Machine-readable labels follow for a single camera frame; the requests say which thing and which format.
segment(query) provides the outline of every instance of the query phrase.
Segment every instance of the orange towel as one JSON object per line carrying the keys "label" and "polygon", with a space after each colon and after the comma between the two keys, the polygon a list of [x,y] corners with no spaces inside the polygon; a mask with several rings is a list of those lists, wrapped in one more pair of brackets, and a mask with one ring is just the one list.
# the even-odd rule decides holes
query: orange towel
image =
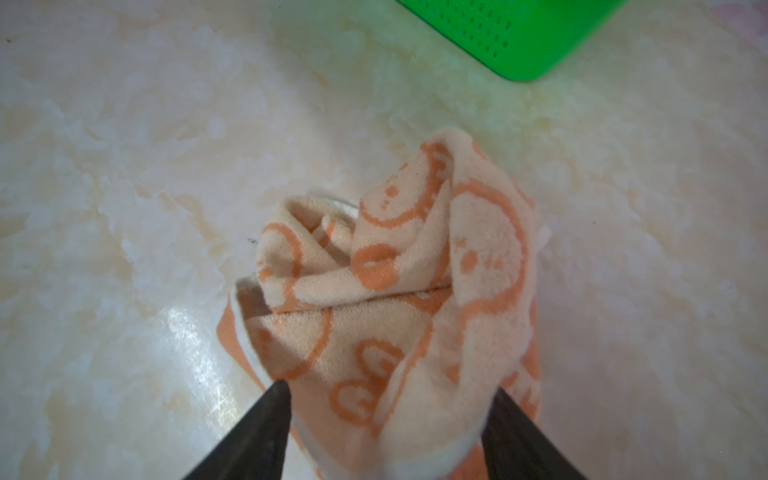
{"label": "orange towel", "polygon": [[359,214],[285,200],[219,338],[262,388],[289,381],[318,475],[487,478],[477,445],[498,386],[538,413],[544,230],[469,135],[440,131]]}

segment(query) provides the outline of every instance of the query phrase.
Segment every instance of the floor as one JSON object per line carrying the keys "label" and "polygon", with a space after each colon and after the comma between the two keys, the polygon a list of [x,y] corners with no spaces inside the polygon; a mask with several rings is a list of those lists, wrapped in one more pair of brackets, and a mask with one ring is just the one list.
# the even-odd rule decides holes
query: floor
{"label": "floor", "polygon": [[[258,395],[215,326],[272,206],[355,201],[446,125],[554,232],[562,452],[592,480],[768,475],[755,45],[703,0],[630,0],[518,84],[394,1],[3,2],[0,477],[184,475]],[[284,478],[311,475],[292,444]]]}

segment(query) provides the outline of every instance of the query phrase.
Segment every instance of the green plastic container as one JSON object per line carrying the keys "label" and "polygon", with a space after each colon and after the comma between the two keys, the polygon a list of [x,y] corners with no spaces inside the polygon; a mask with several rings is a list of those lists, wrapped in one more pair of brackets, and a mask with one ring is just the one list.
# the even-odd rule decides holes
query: green plastic container
{"label": "green plastic container", "polygon": [[504,78],[534,80],[624,0],[399,0]]}

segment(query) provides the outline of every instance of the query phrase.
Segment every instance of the orange pattern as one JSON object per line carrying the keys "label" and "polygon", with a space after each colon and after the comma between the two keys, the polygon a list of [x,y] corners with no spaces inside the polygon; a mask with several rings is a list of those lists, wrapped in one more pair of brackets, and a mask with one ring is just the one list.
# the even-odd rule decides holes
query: orange pattern
{"label": "orange pattern", "polygon": [[445,147],[445,145],[437,143],[423,144],[422,151],[425,153],[427,162],[429,164],[429,173],[427,174],[427,181],[424,191],[421,197],[416,201],[415,205],[397,217],[379,219],[368,212],[368,208],[366,207],[364,201],[365,199],[363,199],[360,201],[360,216],[362,218],[366,219],[367,222],[376,227],[392,229],[399,227],[415,218],[424,220],[427,217],[429,211],[432,209],[432,205],[435,204],[435,197],[437,197],[437,193],[440,191],[440,187],[444,182],[444,180],[439,177],[439,174],[447,167],[447,163],[437,157],[438,155],[441,155],[446,157],[447,160],[452,160],[452,156],[451,152],[448,150],[448,148]]}
{"label": "orange pattern", "polygon": [[[400,480],[434,468],[487,480],[479,447],[463,461],[435,454],[476,444],[467,425],[485,420],[495,386],[538,414],[535,334],[513,337],[536,328],[534,206],[471,137],[439,132],[361,199],[357,220],[322,201],[286,200],[257,246],[271,313],[238,293],[220,341],[262,388],[290,381],[300,433],[326,474]],[[263,369],[248,363],[257,357]]]}
{"label": "orange pattern", "polygon": [[325,248],[328,246],[328,244],[331,242],[331,236],[333,235],[333,231],[336,229],[336,221],[331,220],[328,223],[328,228],[326,228],[326,231],[323,233],[323,236],[320,238],[320,240],[317,241],[317,243],[322,247]]}
{"label": "orange pattern", "polygon": [[349,270],[368,290],[380,292],[397,283],[395,258],[399,252],[386,243],[369,245],[352,255]]}
{"label": "orange pattern", "polygon": [[309,370],[312,368],[312,365],[314,365],[314,363],[317,361],[320,355],[323,354],[323,351],[328,346],[328,339],[331,336],[332,324],[333,311],[330,308],[326,308],[323,310],[323,333],[320,334],[320,338],[317,340],[314,348],[312,348],[312,352],[310,352],[309,356],[307,356],[306,359],[302,360],[299,365],[293,367],[292,369],[282,373],[273,374],[273,378],[275,380],[295,380],[309,372]]}
{"label": "orange pattern", "polygon": [[[384,359],[378,365],[383,373],[377,373],[375,366],[371,366],[365,356],[366,350],[376,349],[385,354]],[[366,339],[358,343],[355,348],[355,358],[365,378],[337,382],[331,388],[329,401],[333,412],[342,420],[354,425],[370,425],[389,377],[392,376],[392,372],[395,371],[395,367],[402,360],[402,357],[400,348],[379,339]],[[343,405],[342,394],[345,391],[357,394],[356,406],[358,410],[362,410],[362,413],[355,412]]]}

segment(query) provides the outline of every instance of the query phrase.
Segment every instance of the crumpled towel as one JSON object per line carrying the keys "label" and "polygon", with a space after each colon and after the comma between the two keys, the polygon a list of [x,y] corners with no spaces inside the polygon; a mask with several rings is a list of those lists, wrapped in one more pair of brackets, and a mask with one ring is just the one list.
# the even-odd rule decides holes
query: crumpled towel
{"label": "crumpled towel", "polygon": [[359,215],[285,200],[219,338],[262,388],[288,380],[321,478],[487,478],[478,440],[496,389],[538,414],[543,231],[469,135],[440,131]]}

